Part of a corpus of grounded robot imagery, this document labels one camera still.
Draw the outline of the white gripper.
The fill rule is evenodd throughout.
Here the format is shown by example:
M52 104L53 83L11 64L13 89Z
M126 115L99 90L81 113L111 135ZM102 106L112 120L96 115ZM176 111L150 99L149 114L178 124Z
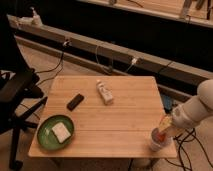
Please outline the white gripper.
M191 127L191 120L186 115L181 105L174 108L170 116L164 116L159 123L158 130L163 132L169 128L168 134L171 137L183 133Z

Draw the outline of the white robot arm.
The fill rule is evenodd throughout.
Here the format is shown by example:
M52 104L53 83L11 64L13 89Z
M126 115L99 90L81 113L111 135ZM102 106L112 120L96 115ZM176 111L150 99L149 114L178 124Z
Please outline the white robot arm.
M165 116L158 126L158 131L168 137L175 136L184 129L195 128L211 116L213 116L213 79L200 83L195 96L175 107L170 116Z

